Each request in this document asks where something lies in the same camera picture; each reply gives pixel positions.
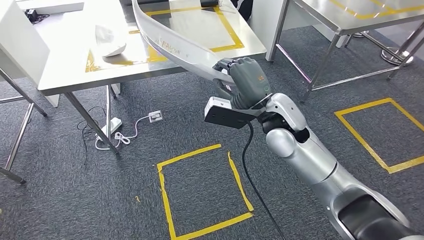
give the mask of black power cord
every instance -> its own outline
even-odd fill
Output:
[[[101,106],[94,106],[90,108],[87,112],[89,113],[91,110],[95,108],[101,108],[103,110],[104,116],[106,116],[106,111]],[[95,121],[95,124],[97,125],[99,124],[97,120],[94,119],[94,121]],[[91,126],[89,126],[89,124],[85,120],[78,122],[78,124],[76,125],[76,129],[80,130],[82,134],[82,142],[84,143],[84,148],[85,148],[85,157],[84,157],[84,166],[85,166],[87,163],[87,154],[88,154],[87,142],[96,140],[97,136],[94,129]]]
[[[268,213],[269,217],[271,218],[272,223],[274,224],[275,228],[277,229],[279,235],[281,236],[281,238],[283,240],[286,240],[286,238],[284,237],[283,232],[281,231],[281,229],[278,226],[277,222],[275,221],[273,215],[271,214],[270,210],[268,209],[267,205],[265,204],[264,200],[262,199],[261,194],[259,194],[259,191],[256,189],[256,186],[253,183],[252,178],[249,175],[248,169],[246,167],[246,161],[245,161],[246,160],[246,151],[248,150],[248,147],[249,147],[249,145],[252,142],[253,134],[254,134],[254,129],[253,129],[253,126],[252,126],[252,124],[251,124],[250,121],[247,121],[247,125],[249,126],[249,129],[250,129],[250,136],[249,136],[249,139],[247,140],[246,145],[243,148],[243,153],[241,154],[241,160],[243,162],[244,172],[246,173],[247,179],[249,179],[249,182],[252,185],[254,192],[256,193],[257,197],[259,198],[260,202],[262,203],[263,207],[265,208],[266,212]]]

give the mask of black cable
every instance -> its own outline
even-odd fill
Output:
[[[89,113],[91,110],[95,108],[101,108],[103,110],[104,115],[106,116],[106,111],[101,106],[94,106],[90,108],[87,112]],[[95,124],[99,125],[99,122],[97,120],[94,120],[94,121],[95,121]],[[85,123],[85,126],[81,128],[80,125],[82,123]],[[84,143],[84,149],[85,149],[85,157],[84,157],[84,166],[85,166],[87,163],[87,154],[88,154],[87,142],[96,140],[97,136],[94,129],[91,126],[89,126],[89,124],[85,120],[78,122],[78,124],[76,125],[76,129],[80,130],[82,134],[82,142]]]
[[[267,205],[265,204],[264,200],[262,199],[261,194],[259,194],[259,191],[256,189],[256,186],[253,184],[252,178],[249,175],[248,169],[246,167],[246,161],[245,161],[246,151],[248,150],[248,147],[252,142],[253,134],[254,134],[254,129],[253,129],[251,122],[247,121],[247,125],[249,126],[249,129],[250,129],[250,136],[249,136],[249,140],[247,140],[247,143],[244,146],[243,153],[241,154],[241,161],[243,162],[244,172],[246,173],[247,179],[249,179],[249,182],[252,185],[254,192],[256,193],[257,197],[259,198],[260,202],[262,203],[263,207],[265,208],[266,212],[268,213],[269,217],[271,218],[272,223],[274,224],[275,228],[277,229],[279,235],[281,236],[281,238],[283,240],[286,240],[283,232],[281,231],[281,229],[278,226],[277,222],[275,221],[273,215],[271,214],[270,210],[268,209]]]
[[[34,22],[32,22],[32,25],[36,25],[48,17],[50,17],[50,14],[39,14],[37,16],[37,19]]]

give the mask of curved plastic part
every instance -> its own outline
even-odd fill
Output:
[[[202,78],[210,81],[219,79],[226,85],[235,86],[230,75],[212,68],[221,60],[218,55],[146,15],[137,0],[132,0],[132,8],[141,36],[156,51]]]

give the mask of table top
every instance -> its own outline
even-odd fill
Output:
[[[265,47],[230,0],[220,2],[217,7],[202,8],[199,0],[170,0],[140,8],[220,58],[262,56]],[[185,71],[144,41],[132,6],[124,1],[122,5],[118,0],[86,1],[82,11],[65,13],[60,21],[60,29],[57,24],[55,28],[58,38],[38,85],[46,96]],[[126,48],[119,55],[102,57],[95,26],[107,23],[121,24]]]
[[[339,35],[424,19],[424,0],[293,0]]]

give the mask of power strip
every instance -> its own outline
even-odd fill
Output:
[[[122,120],[114,117],[110,120],[110,135],[112,135],[116,130],[122,125]],[[106,135],[106,125],[101,128],[101,131]],[[102,139],[97,136],[96,138],[99,141],[102,141]]]

